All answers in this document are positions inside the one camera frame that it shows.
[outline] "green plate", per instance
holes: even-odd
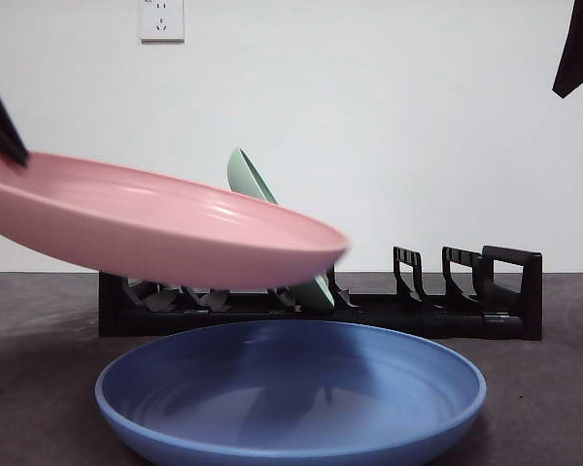
[[[226,166],[226,177],[232,191],[256,197],[272,204],[278,204],[267,184],[249,159],[237,148],[231,154]],[[307,308],[328,310],[334,308],[334,299],[328,291],[326,280],[318,276],[307,283],[290,286],[297,302]]]

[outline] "plate rim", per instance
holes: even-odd
[[[135,351],[142,350],[149,345],[153,345],[160,341],[167,341],[170,339],[181,338],[183,335],[189,332],[205,332],[212,328],[221,327],[221,326],[229,326],[229,325],[256,325],[256,324],[284,324],[286,322],[295,322],[296,324],[302,322],[309,323],[309,322],[319,322],[322,324],[334,324],[334,325],[350,325],[355,327],[362,327],[368,331],[376,331],[376,332],[387,332],[387,333],[395,333],[399,338],[405,338],[417,341],[421,344],[429,345],[431,347],[435,347],[439,350],[445,351],[447,354],[455,357],[460,362],[464,363],[464,365],[473,373],[475,378],[478,382],[478,390],[477,395],[473,399],[473,401],[466,407],[466,409],[459,412],[456,416],[453,416],[446,420],[445,422],[439,424],[438,426],[434,426],[428,430],[425,434],[415,434],[410,437],[406,437],[403,440],[399,440],[397,442],[392,443],[385,443],[381,446],[372,446],[367,447],[365,449],[354,449],[354,448],[330,448],[330,449],[249,449],[249,448],[238,448],[238,447],[229,447],[223,445],[216,445],[216,444],[207,444],[202,442],[196,442],[192,440],[180,439],[178,437],[174,437],[168,434],[163,434],[158,431],[152,430],[148,427],[145,427],[133,420],[128,419],[127,417],[119,414],[106,400],[103,390],[102,384],[105,380],[106,375],[110,370],[112,370],[113,366],[119,363],[124,358],[128,357]],[[180,449],[191,449],[196,451],[203,451],[208,453],[214,454],[224,454],[230,456],[242,456],[242,457],[267,457],[267,458],[305,458],[305,457],[329,457],[329,456],[346,456],[351,454],[362,454],[367,452],[374,452],[378,450],[387,450],[387,449],[398,449],[408,445],[415,444],[417,442],[421,442],[423,440],[430,439],[435,437],[443,432],[449,431],[454,427],[466,422],[472,416],[475,416],[480,409],[482,408],[487,394],[487,386],[486,380],[482,372],[473,364],[468,358],[464,357],[463,355],[459,354],[457,351],[447,348],[443,345],[440,345],[432,340],[428,340],[423,337],[419,337],[417,335],[411,335],[408,333],[400,332],[397,330],[392,330],[383,327],[376,327],[373,325],[365,325],[360,323],[353,323],[353,322],[338,322],[338,321],[328,321],[328,320],[318,320],[318,319],[277,319],[277,320],[249,320],[244,322],[233,322],[233,323],[222,323],[217,325],[210,325],[207,327],[200,327],[196,329],[187,330],[184,332],[179,332],[173,335],[169,335],[166,337],[162,337],[160,339],[153,340],[151,342],[147,342],[144,345],[141,345],[137,348],[131,349],[130,351],[122,354],[121,356],[114,359],[110,362],[104,370],[101,372],[97,381],[95,382],[95,399],[97,404],[104,414],[104,416],[108,416],[112,419],[113,422],[116,422],[121,427],[136,432],[137,434],[147,437],[150,440],[156,442],[162,442],[164,444],[180,448]]]

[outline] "blue plate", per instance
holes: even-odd
[[[452,446],[486,396],[456,352],[315,320],[191,330],[99,376],[110,426],[158,466],[408,465]]]

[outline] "pink plate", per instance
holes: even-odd
[[[104,272],[224,288],[301,283],[347,239],[257,199],[149,172],[31,152],[0,155],[0,234]]]

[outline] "outlet socket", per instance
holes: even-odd
[[[140,39],[147,42],[184,41],[184,0],[139,0]]]

